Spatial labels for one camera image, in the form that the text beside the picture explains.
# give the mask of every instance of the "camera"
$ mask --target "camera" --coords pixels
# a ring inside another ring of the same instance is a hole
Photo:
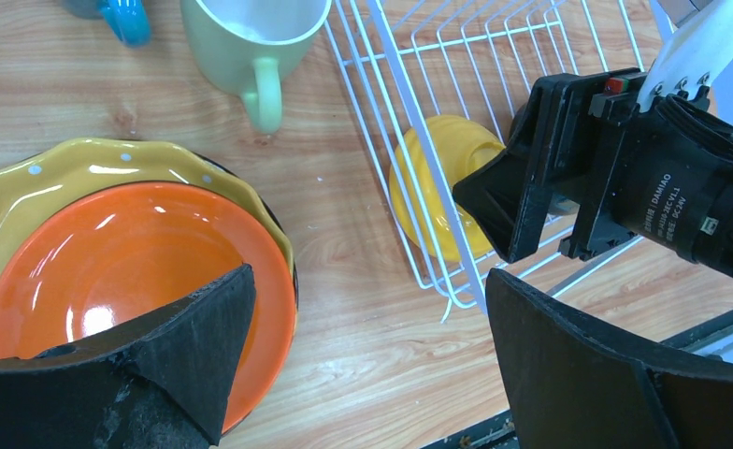
[[[733,278],[733,126],[707,86],[641,113],[637,69],[537,80],[507,149],[453,187],[508,263],[533,254],[549,213],[578,205],[559,251],[589,260],[642,235]]]

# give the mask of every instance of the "wood grain surface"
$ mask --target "wood grain surface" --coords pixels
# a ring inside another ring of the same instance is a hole
[[[148,48],[130,51],[102,22],[75,19],[57,1],[0,0],[0,167],[69,138],[169,140],[234,170],[264,197],[295,246],[300,321],[271,392],[221,447],[412,448],[507,409],[485,317],[477,309],[456,310],[439,324],[444,298],[421,290],[412,278],[327,36],[318,36],[302,66],[283,84],[282,129],[262,136],[252,130],[239,100],[215,90],[197,71],[179,2],[144,3],[154,40]],[[366,8],[354,13],[347,3],[341,14],[355,26],[353,17],[365,15]],[[416,4],[385,3],[393,22]],[[447,4],[413,34],[436,3],[423,5],[397,27],[401,49],[412,48],[411,38],[436,42],[435,29],[463,5]],[[601,71],[582,2],[567,3],[562,20],[571,21],[566,29],[580,73]],[[649,64],[659,43],[647,3],[626,3],[640,57]],[[587,4],[611,68],[635,64],[619,3]],[[342,53],[351,58],[336,2],[331,17]],[[508,23],[512,27],[524,19],[522,14]],[[539,22],[539,14],[531,20]],[[486,26],[492,33],[504,26],[503,19],[465,22],[458,19],[445,26],[442,39],[457,38],[461,25],[469,36],[484,33]],[[377,39],[367,29],[367,36]],[[561,38],[555,35],[554,41]],[[504,94],[485,42],[471,46],[488,101],[465,47],[452,46],[448,55],[468,99],[469,116],[493,126],[488,108],[493,105],[497,128],[506,133],[511,111],[507,97],[518,106],[526,90],[508,40],[497,37],[495,42],[510,95]],[[518,35],[515,44],[532,82],[543,72],[533,43],[526,34]],[[362,41],[356,48],[359,55],[366,54]],[[380,52],[380,44],[372,50]],[[559,71],[553,47],[542,50],[547,70]],[[431,90],[439,110],[463,114],[440,51],[426,51],[420,58],[435,84]],[[404,61],[424,112],[436,113],[415,53],[406,54]],[[567,62],[565,69],[572,70]],[[372,66],[365,67],[374,81]],[[378,68],[388,74],[385,62]],[[348,73],[357,75],[354,65]],[[366,99],[363,85],[354,90]],[[404,131],[407,118],[390,82],[388,92],[393,104],[378,106],[383,114],[396,110]],[[385,154],[374,117],[367,116],[366,124]],[[389,138],[393,147],[395,136]],[[527,280],[550,288],[580,265],[559,258]],[[733,282],[643,241],[560,299],[660,340],[733,309]]]

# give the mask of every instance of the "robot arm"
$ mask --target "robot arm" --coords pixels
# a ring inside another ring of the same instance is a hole
[[[733,0],[660,0],[680,28],[664,43],[640,88],[640,112],[660,95],[693,99],[733,60]]]
[[[537,250],[565,199],[579,210],[563,255],[642,235],[733,278],[733,126],[706,112],[733,57],[733,0],[682,22],[649,73],[539,79],[507,149],[453,187],[505,261]]]

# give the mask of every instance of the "orange bowl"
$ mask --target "orange bowl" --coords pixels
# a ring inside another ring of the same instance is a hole
[[[248,263],[256,303],[223,431],[265,396],[295,330],[293,277],[237,204],[172,182],[125,184],[53,215],[0,277],[0,358],[33,357],[184,297]]]

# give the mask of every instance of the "mug handle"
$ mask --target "mug handle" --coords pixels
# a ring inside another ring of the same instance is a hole
[[[244,93],[241,96],[243,105],[260,132],[273,134],[281,126],[279,61],[275,58],[256,58],[252,66],[256,92]]]
[[[99,12],[113,34],[127,47],[141,47],[151,40],[149,18],[141,0],[108,0]]]

